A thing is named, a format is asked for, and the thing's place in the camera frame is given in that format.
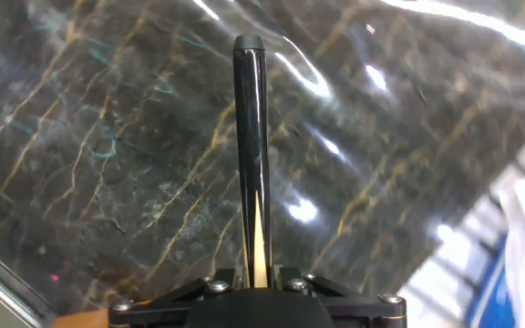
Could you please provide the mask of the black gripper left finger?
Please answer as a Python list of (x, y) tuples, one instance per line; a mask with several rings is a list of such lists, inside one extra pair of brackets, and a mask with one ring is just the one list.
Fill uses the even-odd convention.
[(201, 302), (243, 288), (243, 267), (219, 269), (153, 300), (123, 301), (108, 310), (108, 327), (181, 327)]

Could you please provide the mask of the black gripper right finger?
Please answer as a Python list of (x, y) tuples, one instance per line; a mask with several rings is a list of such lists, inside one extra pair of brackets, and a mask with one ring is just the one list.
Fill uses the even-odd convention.
[(327, 311), (336, 327), (407, 328), (407, 301), (384, 292), (364, 296), (312, 272), (275, 265), (275, 285), (287, 292), (312, 297)]

